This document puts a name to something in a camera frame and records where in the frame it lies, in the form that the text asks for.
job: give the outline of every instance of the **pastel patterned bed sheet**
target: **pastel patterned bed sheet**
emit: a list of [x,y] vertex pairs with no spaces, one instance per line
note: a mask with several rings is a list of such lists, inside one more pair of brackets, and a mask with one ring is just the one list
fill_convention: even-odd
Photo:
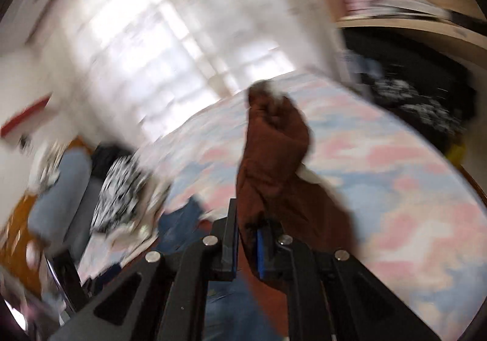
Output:
[[[274,79],[314,141],[305,163],[352,213],[358,257],[440,337],[456,340],[487,295],[487,218],[475,192],[407,125],[310,72]],[[245,93],[139,151],[174,176],[167,210],[196,194],[226,215],[247,127]]]

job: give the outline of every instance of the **curtain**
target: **curtain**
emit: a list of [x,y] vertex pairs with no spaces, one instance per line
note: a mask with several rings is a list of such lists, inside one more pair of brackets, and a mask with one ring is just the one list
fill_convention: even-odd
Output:
[[323,0],[54,0],[33,37],[73,113],[130,145],[296,68],[334,73]]

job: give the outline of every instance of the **blue clothing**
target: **blue clothing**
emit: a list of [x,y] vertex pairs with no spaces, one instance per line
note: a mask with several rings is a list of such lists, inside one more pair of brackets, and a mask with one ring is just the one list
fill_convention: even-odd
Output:
[[[181,209],[162,215],[156,250],[169,255],[208,233],[197,228],[203,213],[191,197]],[[281,341],[252,296],[243,275],[233,282],[208,282],[203,341]]]

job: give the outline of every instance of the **metal bolt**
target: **metal bolt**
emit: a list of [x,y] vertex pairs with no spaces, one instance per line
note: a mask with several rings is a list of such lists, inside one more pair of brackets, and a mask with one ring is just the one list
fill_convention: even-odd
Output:
[[347,261],[350,258],[350,253],[348,253],[346,250],[337,250],[335,252],[335,258],[338,261]]
[[153,250],[152,252],[149,252],[145,255],[145,260],[147,262],[157,262],[161,260],[161,254]]
[[205,238],[203,238],[203,243],[206,246],[213,246],[213,245],[216,245],[218,243],[218,238],[215,237],[214,235],[208,235]]
[[287,234],[282,234],[279,238],[277,238],[277,242],[281,245],[291,245],[293,243],[293,237]]

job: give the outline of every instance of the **brown cloth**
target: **brown cloth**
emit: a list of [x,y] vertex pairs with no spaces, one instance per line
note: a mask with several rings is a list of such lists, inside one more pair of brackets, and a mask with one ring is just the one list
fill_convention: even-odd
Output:
[[[255,235],[264,219],[280,221],[285,233],[314,250],[353,251],[354,247],[347,213],[320,184],[296,175],[310,145],[310,131],[303,117],[288,98],[275,99],[269,92],[266,82],[248,91],[247,143],[237,175],[239,231],[254,274]],[[261,308],[284,333],[285,295],[261,283],[248,269],[244,273]]]

